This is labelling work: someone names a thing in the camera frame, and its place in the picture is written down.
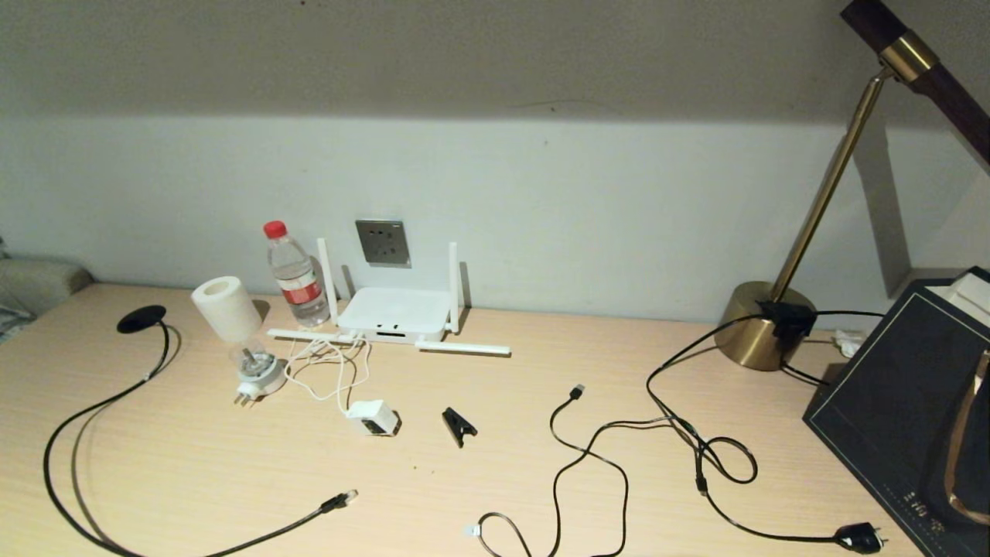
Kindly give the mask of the small black clip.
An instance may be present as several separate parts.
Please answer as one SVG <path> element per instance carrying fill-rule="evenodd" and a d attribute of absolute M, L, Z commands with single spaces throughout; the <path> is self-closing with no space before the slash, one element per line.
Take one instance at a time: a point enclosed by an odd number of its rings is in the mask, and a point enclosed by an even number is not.
<path fill-rule="evenodd" d="M 448 427 L 449 433 L 452 435 L 452 439 L 455 440 L 459 449 L 464 447 L 464 437 L 466 435 L 478 435 L 476 427 L 453 408 L 443 410 L 442 420 L 445 426 Z"/>

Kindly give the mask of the grey metal wall socket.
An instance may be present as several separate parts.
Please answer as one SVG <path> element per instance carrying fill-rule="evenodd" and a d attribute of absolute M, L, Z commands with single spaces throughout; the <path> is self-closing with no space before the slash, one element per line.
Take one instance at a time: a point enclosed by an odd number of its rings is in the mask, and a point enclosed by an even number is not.
<path fill-rule="evenodd" d="M 361 219 L 356 222 L 364 260 L 371 267 L 410 268 L 411 256 L 401 220 Z"/>

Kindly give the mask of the brass desk lamp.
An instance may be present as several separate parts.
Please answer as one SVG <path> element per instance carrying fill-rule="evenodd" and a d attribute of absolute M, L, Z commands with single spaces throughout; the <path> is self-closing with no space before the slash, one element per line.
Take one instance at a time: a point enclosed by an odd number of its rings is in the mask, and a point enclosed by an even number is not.
<path fill-rule="evenodd" d="M 737 285 L 714 330 L 715 345 L 720 351 L 747 369 L 778 371 L 803 343 L 782 352 L 772 335 L 772 323 L 761 314 L 758 302 L 803 304 L 812 306 L 818 317 L 821 315 L 806 296 L 791 288 L 791 283 L 888 81 L 904 84 L 909 91 L 929 99 L 961 136 L 962 144 L 976 161 L 990 173 L 990 115 L 926 42 L 884 0 L 851 0 L 842 9 L 841 18 L 872 50 L 879 70 L 866 82 L 777 278 L 773 282 Z"/>

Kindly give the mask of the black ethernet cable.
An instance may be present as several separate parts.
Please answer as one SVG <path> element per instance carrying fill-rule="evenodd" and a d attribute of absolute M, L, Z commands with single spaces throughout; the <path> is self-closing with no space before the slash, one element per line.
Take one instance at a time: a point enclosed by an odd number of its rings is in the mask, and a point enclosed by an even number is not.
<path fill-rule="evenodd" d="M 106 542 L 105 539 L 96 536 L 94 528 L 85 528 L 85 526 L 83 526 L 81 522 L 79 522 L 67 510 L 67 507 L 65 507 L 63 500 L 61 500 L 59 494 L 57 493 L 56 487 L 54 487 L 52 471 L 54 445 L 56 445 L 56 442 L 59 441 L 61 434 L 63 434 L 63 431 L 67 429 L 68 426 L 75 423 L 78 419 L 81 419 L 81 417 L 96 415 L 96 413 L 102 412 L 103 409 L 108 408 L 108 406 L 113 405 L 113 403 L 119 402 L 125 396 L 133 394 L 133 392 L 137 391 L 139 388 L 144 387 L 144 385 L 148 384 L 152 378 L 158 376 L 158 374 L 162 373 L 162 371 L 166 369 L 169 357 L 177 352 L 176 349 L 172 348 L 172 345 L 173 340 L 178 337 L 178 331 L 173 326 L 167 324 L 162 318 L 152 321 L 146 325 L 128 325 L 126 322 L 127 320 L 121 320 L 118 323 L 117 331 L 119 333 L 137 333 L 148 328 L 159 328 L 159 330 L 162 331 L 163 345 L 158 363 L 156 363 L 151 369 L 151 374 L 148 374 L 148 376 L 142 378 L 137 384 L 131 385 L 131 387 L 124 389 L 124 391 L 120 391 L 116 395 L 111 395 L 109 398 L 103 399 L 101 402 L 93 403 L 88 406 L 88 408 L 78 410 L 78 412 L 75 412 L 74 415 L 68 416 L 67 419 L 63 420 L 63 422 L 56 426 L 52 434 L 50 434 L 49 438 L 47 438 L 45 450 L 43 450 L 42 461 L 40 461 L 40 471 L 42 471 L 43 474 L 43 486 L 45 487 L 46 496 L 49 498 L 49 502 L 53 505 L 54 510 L 56 510 L 57 514 L 59 514 L 65 523 L 67 523 L 67 525 L 70 526 L 70 528 L 80 537 L 85 539 L 86 542 L 90 542 L 94 546 L 113 554 L 114 557 L 151 557 L 149 555 L 139 554 L 138 552 L 121 546 L 120 544 Z M 248 542 L 243 542 L 230 548 L 225 548 L 205 555 L 194 555 L 194 557 L 233 557 L 248 548 L 257 547 L 262 543 L 271 542 L 271 540 L 287 535 L 298 528 L 303 528 L 303 526 L 308 525 L 318 518 L 321 518 L 321 516 L 332 514 L 334 511 L 343 510 L 344 508 L 349 507 L 349 505 L 353 503 L 354 498 L 357 498 L 357 496 L 357 490 L 340 491 L 340 493 L 328 498 L 328 500 L 322 501 L 322 503 L 319 504 L 314 511 L 310 511 L 307 515 L 297 519 L 297 521 L 284 525 L 283 528 L 277 528 L 276 530 L 265 533 L 265 535 L 255 537 L 254 539 L 248 540 Z"/>

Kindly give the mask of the black round desk grommet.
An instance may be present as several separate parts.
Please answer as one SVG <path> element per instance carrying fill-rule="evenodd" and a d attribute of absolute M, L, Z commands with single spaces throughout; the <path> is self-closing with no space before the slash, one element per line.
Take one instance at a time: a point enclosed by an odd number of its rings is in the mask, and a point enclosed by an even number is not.
<path fill-rule="evenodd" d="M 117 323 L 116 330 L 121 334 L 135 334 L 149 328 L 158 326 L 164 332 L 169 332 L 169 328 L 164 323 L 166 316 L 164 306 L 143 306 L 124 315 Z"/>

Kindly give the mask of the clear water bottle red cap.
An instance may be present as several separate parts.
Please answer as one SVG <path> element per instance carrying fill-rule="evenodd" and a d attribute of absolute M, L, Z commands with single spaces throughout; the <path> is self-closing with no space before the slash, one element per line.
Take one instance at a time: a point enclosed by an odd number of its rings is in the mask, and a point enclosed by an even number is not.
<path fill-rule="evenodd" d="M 328 296 L 308 251 L 288 233 L 282 220 L 266 222 L 262 232 L 268 240 L 269 271 L 295 320 L 305 328 L 331 320 Z"/>

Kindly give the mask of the black plastic connector block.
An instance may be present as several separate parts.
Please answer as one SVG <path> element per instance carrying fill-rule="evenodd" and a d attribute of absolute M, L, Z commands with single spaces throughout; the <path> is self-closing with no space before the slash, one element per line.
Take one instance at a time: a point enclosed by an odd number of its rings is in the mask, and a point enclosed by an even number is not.
<path fill-rule="evenodd" d="M 799 346 L 814 328 L 817 311 L 812 306 L 784 301 L 758 302 L 761 314 L 772 323 L 772 335 L 782 352 Z"/>

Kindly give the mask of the white router with four antennas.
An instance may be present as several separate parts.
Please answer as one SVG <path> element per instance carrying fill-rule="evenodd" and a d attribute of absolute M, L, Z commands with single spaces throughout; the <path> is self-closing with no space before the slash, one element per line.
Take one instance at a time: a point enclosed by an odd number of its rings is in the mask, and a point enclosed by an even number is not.
<path fill-rule="evenodd" d="M 421 351 L 509 357 L 508 346 L 445 342 L 460 333 L 463 284 L 457 243 L 448 246 L 448 289 L 363 288 L 337 315 L 335 333 L 268 329 L 277 339 L 351 344 L 358 340 L 412 345 Z"/>

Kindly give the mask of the white paper roll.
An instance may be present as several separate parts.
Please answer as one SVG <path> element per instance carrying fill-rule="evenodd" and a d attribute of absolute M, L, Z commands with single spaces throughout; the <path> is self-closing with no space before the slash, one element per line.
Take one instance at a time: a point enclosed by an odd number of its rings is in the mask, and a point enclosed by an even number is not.
<path fill-rule="evenodd" d="M 287 383 L 285 361 L 262 342 L 262 314 L 237 276 L 202 283 L 191 300 L 230 349 L 238 380 L 236 403 L 257 403 L 282 389 Z"/>

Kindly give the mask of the white power adapter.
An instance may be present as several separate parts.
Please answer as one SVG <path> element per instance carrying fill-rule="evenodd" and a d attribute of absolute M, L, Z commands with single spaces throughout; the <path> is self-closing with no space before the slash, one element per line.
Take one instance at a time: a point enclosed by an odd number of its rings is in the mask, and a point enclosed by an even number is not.
<path fill-rule="evenodd" d="M 401 428 L 401 416 L 382 399 L 354 402 L 346 412 L 346 419 L 364 435 L 392 437 Z"/>

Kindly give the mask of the white box inside bag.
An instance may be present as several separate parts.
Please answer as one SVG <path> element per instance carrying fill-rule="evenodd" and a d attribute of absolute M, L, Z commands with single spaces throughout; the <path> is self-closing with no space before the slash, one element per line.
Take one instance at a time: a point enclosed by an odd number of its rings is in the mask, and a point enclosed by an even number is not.
<path fill-rule="evenodd" d="M 930 285 L 927 290 L 990 328 L 990 275 L 982 268 L 969 269 L 947 285 Z"/>

